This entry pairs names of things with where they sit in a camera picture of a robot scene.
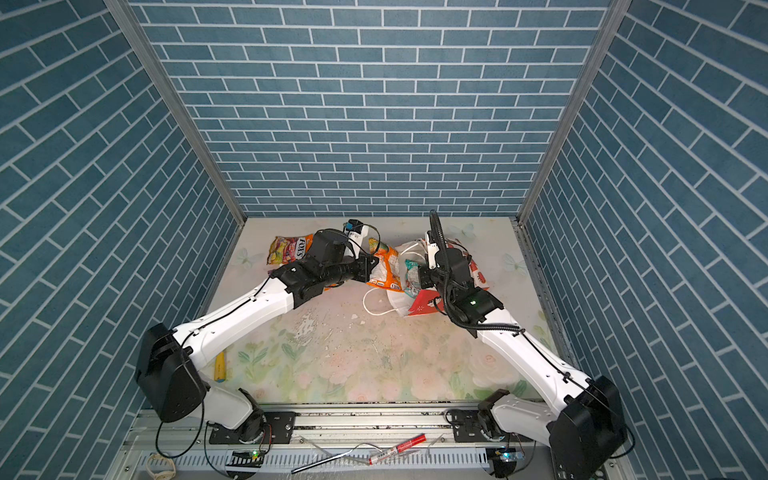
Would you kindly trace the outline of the red white paper bag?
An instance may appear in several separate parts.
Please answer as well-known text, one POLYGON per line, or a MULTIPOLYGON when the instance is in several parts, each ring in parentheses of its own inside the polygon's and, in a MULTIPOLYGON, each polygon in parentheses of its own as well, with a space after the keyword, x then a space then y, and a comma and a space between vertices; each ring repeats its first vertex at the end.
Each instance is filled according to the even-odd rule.
POLYGON ((428 278, 428 248, 423 239, 398 247, 383 245, 376 254, 380 258, 375 280, 369 282, 370 293, 381 290, 391 305, 389 310, 371 311, 380 316, 397 313, 401 317, 437 313, 442 307, 440 293, 428 278))

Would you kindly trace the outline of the teal red snack packet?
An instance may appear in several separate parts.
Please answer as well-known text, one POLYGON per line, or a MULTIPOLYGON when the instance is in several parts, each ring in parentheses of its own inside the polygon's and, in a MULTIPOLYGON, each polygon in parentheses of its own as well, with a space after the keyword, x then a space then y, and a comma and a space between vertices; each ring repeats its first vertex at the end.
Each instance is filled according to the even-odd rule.
POLYGON ((406 267, 404 293, 415 299, 421 291, 418 278, 418 268, 421 265, 414 260, 405 260, 404 264, 406 267))

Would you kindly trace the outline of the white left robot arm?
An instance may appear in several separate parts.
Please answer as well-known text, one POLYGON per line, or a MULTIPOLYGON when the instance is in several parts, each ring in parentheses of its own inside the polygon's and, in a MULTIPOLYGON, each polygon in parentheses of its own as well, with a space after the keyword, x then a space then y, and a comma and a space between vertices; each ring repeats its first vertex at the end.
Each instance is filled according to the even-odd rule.
POLYGON ((158 418, 170 424, 194 416, 240 430, 247 439, 257 436, 263 413, 255 399, 218 386, 203 369, 256 328, 325 290, 349 281, 368 282, 379 260, 365 240, 377 234, 357 220, 341 230, 321 229, 303 257, 273 270, 241 297, 173 328, 149 328, 140 343, 136 382, 158 418))

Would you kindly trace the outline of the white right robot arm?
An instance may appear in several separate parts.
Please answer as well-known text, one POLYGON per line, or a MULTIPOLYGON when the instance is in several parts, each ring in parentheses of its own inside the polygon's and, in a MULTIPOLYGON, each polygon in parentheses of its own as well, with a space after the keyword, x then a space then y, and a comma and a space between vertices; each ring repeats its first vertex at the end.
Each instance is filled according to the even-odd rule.
POLYGON ((531 402, 498 389, 481 401, 478 421, 489 440, 520 434, 547 446, 568 478, 588 479, 629 439, 618 387, 606 376, 589 377, 529 335, 469 270, 422 267, 419 279, 436 289, 440 310, 454 325, 491 347, 541 396, 531 402))

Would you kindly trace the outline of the red marker pen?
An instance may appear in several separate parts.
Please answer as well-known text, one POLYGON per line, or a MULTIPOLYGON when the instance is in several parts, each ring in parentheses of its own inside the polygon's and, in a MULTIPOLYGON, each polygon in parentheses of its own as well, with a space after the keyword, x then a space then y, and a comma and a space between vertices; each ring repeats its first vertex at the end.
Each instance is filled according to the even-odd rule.
POLYGON ((376 465, 378 463, 381 463, 384 460, 394 457, 396 455, 400 455, 406 452, 407 450, 410 450, 413 447, 424 443, 425 441, 426 441, 425 434, 420 434, 415 437, 412 437, 411 439, 405 440, 393 447, 390 447, 388 449, 384 449, 375 454, 372 454, 368 459, 368 464, 376 465))

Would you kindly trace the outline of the metal rod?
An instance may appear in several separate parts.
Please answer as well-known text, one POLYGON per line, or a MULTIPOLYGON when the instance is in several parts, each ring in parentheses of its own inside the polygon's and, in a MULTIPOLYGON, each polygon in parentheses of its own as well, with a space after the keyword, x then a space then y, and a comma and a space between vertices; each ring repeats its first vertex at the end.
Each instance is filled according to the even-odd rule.
POLYGON ((378 454, 378 453, 383 453, 384 452, 383 448, 376 447, 376 446, 374 446, 371 443, 360 443, 360 444, 356 445, 355 447, 352 447, 352 448, 350 448, 350 449, 348 449, 346 451, 343 451, 343 452, 340 452, 340 453, 335 453, 335 454, 328 454, 328 455, 326 455, 325 457, 323 457, 323 458, 321 458, 319 460, 315 460, 315 461, 310 462, 308 464, 305 464, 305 465, 293 468, 290 471, 290 473, 292 475, 296 475, 296 474, 304 473, 304 472, 307 472, 309 470, 313 470, 313 469, 319 468, 321 466, 325 466, 325 465, 328 465, 328 464, 331 464, 331 463, 334 463, 334 462, 339 462, 339 461, 349 461, 349 462, 352 462, 353 464, 365 464, 365 465, 368 465, 369 464, 369 459, 368 458, 364 459, 362 456, 356 454, 356 452, 359 449, 361 449, 362 447, 370 447, 371 448, 371 452, 374 453, 374 454, 378 454))

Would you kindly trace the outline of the beige rubber band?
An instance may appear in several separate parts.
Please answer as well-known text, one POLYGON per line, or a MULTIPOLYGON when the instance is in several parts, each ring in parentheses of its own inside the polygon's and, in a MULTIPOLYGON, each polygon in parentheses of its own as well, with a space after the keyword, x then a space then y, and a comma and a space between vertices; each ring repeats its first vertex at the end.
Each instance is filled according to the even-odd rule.
POLYGON ((144 467, 152 480, 173 480, 177 475, 174 460, 158 453, 149 455, 144 463, 144 467))

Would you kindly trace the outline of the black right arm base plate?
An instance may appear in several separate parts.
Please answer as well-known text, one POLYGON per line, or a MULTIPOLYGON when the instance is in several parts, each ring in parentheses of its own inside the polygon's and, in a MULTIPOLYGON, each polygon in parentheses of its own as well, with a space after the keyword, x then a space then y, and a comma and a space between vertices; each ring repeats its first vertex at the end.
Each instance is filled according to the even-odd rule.
POLYGON ((488 426, 485 420, 480 419, 478 410, 451 408, 443 412, 443 418, 448 423, 456 443, 531 441, 526 436, 503 432, 496 427, 488 426))

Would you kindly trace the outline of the aluminium front rail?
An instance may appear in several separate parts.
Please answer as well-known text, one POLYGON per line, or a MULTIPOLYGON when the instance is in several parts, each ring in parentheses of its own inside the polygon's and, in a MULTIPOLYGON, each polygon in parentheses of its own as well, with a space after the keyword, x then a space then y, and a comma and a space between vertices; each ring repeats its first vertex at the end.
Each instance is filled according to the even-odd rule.
MULTIPOLYGON (((389 473, 469 471, 487 479, 570 479, 555 465, 540 442, 456 443, 443 412, 478 410, 467 403, 381 405, 267 405, 266 412, 297 413, 288 444, 213 445, 214 425, 195 417, 161 424, 149 411, 140 413, 109 470, 111 479, 144 478, 144 463, 158 453, 173 459, 179 479, 205 475, 213 479, 307 479, 351 473, 372 477, 389 473), (334 462, 292 475, 293 468, 346 451, 360 443, 388 449, 420 434, 426 441, 376 465, 334 462)), ((606 462, 588 479, 611 479, 615 462, 606 462)))

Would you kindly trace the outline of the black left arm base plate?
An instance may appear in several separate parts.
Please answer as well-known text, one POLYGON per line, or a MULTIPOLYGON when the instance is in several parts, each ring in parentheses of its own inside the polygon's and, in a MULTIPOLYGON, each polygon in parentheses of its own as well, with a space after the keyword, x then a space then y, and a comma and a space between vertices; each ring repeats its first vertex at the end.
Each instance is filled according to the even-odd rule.
POLYGON ((296 418, 293 411, 255 413, 234 430, 215 424, 208 440, 213 445, 288 444, 296 418))

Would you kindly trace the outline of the aluminium corner frame post left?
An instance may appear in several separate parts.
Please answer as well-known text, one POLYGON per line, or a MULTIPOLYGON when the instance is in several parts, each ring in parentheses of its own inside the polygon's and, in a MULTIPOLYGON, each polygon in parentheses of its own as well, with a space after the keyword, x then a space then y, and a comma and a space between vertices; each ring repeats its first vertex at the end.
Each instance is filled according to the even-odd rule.
POLYGON ((247 216, 227 184, 210 149, 184 105, 176 87, 167 74, 148 36, 138 22, 128 1, 105 0, 108 11, 136 54, 139 62, 178 124, 184 138, 194 151, 199 163, 208 174, 216 190, 239 227, 247 216))

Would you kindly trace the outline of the aluminium corner frame post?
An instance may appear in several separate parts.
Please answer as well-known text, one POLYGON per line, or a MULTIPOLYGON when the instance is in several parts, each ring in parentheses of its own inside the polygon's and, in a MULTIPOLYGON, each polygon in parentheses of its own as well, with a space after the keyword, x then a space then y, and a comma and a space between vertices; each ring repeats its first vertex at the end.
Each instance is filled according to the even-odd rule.
POLYGON ((609 4, 605 17, 597 31, 594 44, 586 56, 585 63, 563 109, 558 126, 552 135, 540 166, 533 177, 531 187, 520 208, 517 216, 517 223, 520 226, 525 225, 533 213, 535 203, 557 162, 558 155, 630 5, 630 0, 615 0, 609 4))
POLYGON ((136 54, 139 62, 178 124, 184 138, 194 151, 199 163, 208 174, 216 190, 239 227, 247 216, 227 184, 210 149, 184 105, 176 87, 167 74, 148 36, 138 22, 128 1, 105 0, 108 11, 136 54))

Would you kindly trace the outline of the aluminium corner frame post right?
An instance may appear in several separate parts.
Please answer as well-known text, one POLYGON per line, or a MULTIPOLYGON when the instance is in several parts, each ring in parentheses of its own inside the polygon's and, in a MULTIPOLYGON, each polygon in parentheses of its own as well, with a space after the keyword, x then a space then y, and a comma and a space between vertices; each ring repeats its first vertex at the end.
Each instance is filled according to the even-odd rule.
POLYGON ((520 208, 517 216, 517 223, 520 226, 525 225, 533 213, 535 203, 557 162, 558 155, 630 5, 630 0, 615 0, 609 4, 605 17, 597 31, 594 44, 586 56, 585 63, 563 109, 558 126, 552 135, 540 166, 533 177, 531 187, 520 208))

